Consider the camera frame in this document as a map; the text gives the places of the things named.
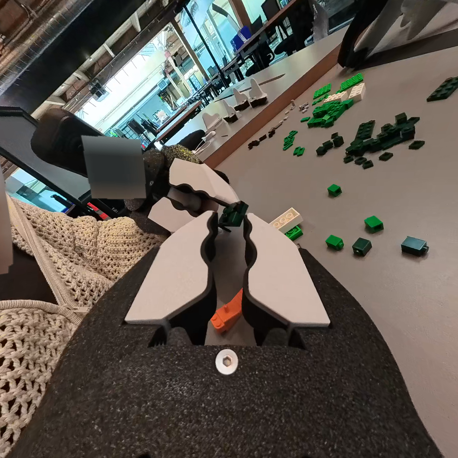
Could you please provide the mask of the black inner top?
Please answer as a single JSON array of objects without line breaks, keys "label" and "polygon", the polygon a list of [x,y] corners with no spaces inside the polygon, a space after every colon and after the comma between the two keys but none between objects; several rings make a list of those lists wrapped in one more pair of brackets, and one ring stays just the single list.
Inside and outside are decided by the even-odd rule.
[{"label": "black inner top", "polygon": [[32,300],[57,305],[56,298],[32,255],[13,246],[13,264],[0,276],[0,300]]}]

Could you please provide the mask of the green lego base, tan brick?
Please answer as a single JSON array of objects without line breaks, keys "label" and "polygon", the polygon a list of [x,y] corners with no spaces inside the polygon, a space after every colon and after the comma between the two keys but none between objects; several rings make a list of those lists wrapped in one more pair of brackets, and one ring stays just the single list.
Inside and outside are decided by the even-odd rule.
[{"label": "green lego base, tan brick", "polygon": [[285,235],[293,230],[296,226],[299,226],[303,220],[304,219],[301,214],[293,207],[291,207],[269,224]]}]

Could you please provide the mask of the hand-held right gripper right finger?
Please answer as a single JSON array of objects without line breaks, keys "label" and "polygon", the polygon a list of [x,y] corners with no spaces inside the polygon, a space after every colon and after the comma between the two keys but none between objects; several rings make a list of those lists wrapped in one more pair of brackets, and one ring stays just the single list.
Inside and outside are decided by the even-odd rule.
[{"label": "hand-held right gripper right finger", "polygon": [[244,217],[242,313],[254,330],[328,328],[330,318],[299,248],[253,213]]}]

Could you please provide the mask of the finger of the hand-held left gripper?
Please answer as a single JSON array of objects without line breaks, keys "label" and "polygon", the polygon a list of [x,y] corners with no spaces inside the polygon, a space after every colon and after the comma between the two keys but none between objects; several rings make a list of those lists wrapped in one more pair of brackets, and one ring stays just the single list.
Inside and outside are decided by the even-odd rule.
[{"label": "finger of the hand-held left gripper", "polygon": [[219,208],[239,202],[231,185],[204,163],[175,158],[169,185],[168,198],[178,208]]},{"label": "finger of the hand-held left gripper", "polygon": [[163,197],[152,206],[147,218],[174,233],[196,218],[201,204],[199,197]]}]

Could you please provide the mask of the dark green lego brick stack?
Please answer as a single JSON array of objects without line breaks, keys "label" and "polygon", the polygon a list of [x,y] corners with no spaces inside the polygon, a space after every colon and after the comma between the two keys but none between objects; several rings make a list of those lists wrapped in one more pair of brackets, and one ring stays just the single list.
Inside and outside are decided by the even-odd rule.
[{"label": "dark green lego brick stack", "polygon": [[219,227],[227,229],[230,227],[240,227],[243,223],[249,205],[243,201],[226,206],[219,219]]}]

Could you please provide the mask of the pile of bright green lego pieces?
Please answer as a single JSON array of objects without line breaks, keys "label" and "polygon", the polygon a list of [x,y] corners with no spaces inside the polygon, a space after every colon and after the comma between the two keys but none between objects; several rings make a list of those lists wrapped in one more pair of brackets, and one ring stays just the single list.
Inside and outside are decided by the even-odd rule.
[{"label": "pile of bright green lego pieces", "polygon": [[[308,128],[331,128],[336,121],[349,110],[357,101],[362,100],[365,93],[364,77],[357,73],[340,84],[340,88],[331,94],[332,85],[328,83],[316,90],[313,94],[312,116],[302,117],[300,123],[306,124]],[[291,130],[283,139],[283,151],[287,151],[294,145],[298,134],[297,130]],[[317,155],[322,156],[331,148],[342,146],[344,139],[338,133],[333,133],[331,139],[325,141],[317,148]],[[305,151],[304,147],[297,146],[293,155],[300,157]]]}]

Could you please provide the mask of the small grey lego pieces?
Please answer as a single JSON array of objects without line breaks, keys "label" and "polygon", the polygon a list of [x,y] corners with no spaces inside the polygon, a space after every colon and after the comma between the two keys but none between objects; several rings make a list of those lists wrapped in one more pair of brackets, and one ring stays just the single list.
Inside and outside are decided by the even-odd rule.
[{"label": "small grey lego pieces", "polygon": [[299,133],[307,132],[309,130],[307,124],[315,108],[312,102],[296,101],[294,104],[289,104],[277,114],[275,125],[279,124],[278,132],[283,135],[287,135],[292,130],[297,130]]}]

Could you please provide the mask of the scattered dark green lego pieces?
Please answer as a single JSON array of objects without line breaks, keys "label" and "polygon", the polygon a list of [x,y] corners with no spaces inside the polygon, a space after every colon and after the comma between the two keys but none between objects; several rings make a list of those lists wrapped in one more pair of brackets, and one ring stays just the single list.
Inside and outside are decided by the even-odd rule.
[{"label": "scattered dark green lego pieces", "polygon": [[395,115],[393,123],[384,124],[376,135],[374,135],[375,120],[359,124],[353,140],[346,146],[343,162],[369,169],[374,163],[366,156],[367,154],[381,152],[378,159],[386,162],[393,157],[390,149],[399,144],[409,142],[409,150],[419,150],[425,145],[424,140],[415,138],[416,125],[419,121],[420,117],[408,117],[405,112],[401,112]]}]

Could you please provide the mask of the black oval case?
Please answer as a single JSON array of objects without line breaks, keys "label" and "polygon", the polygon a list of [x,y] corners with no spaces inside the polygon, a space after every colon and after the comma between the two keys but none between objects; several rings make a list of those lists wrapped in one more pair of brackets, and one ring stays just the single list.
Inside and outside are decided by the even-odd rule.
[{"label": "black oval case", "polygon": [[195,130],[182,138],[176,146],[182,146],[190,151],[195,151],[202,143],[203,138],[206,136],[205,130]]}]

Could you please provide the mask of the monitor on black stand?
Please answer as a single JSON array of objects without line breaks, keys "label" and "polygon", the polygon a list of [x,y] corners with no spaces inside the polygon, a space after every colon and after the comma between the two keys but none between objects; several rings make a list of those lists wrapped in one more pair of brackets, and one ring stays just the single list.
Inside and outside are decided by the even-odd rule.
[{"label": "monitor on black stand", "polygon": [[38,158],[31,149],[31,138],[37,121],[24,110],[1,107],[1,156],[17,169],[5,181],[11,197],[33,204],[41,209],[64,212],[72,205],[83,214],[96,215],[96,207],[108,217],[117,213],[106,204],[93,200],[87,178],[60,169]]}]

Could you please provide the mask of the orange brick separator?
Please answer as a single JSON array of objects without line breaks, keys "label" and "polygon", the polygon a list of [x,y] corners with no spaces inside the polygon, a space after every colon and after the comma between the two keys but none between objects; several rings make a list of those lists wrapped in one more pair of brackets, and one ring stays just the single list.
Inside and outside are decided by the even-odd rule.
[{"label": "orange brick separator", "polygon": [[210,319],[210,323],[218,334],[230,330],[242,315],[243,289],[227,304],[217,309]]}]

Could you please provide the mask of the cream knit sweater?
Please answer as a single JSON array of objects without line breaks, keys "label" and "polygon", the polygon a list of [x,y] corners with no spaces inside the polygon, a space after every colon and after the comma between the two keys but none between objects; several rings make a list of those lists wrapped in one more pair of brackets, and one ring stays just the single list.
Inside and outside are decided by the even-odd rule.
[{"label": "cream knit sweater", "polygon": [[144,232],[121,217],[71,218],[6,197],[12,251],[37,261],[57,305],[0,302],[1,457],[7,457],[46,392],[65,347],[83,318],[138,261],[166,236]]}]

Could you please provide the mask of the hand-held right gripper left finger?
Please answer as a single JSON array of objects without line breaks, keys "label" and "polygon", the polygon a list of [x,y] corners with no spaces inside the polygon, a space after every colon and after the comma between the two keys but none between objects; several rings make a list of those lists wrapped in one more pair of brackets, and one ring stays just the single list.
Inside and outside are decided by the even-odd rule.
[{"label": "hand-held right gripper left finger", "polygon": [[125,322],[206,328],[217,304],[211,267],[217,234],[215,211],[174,232],[158,249]]}]

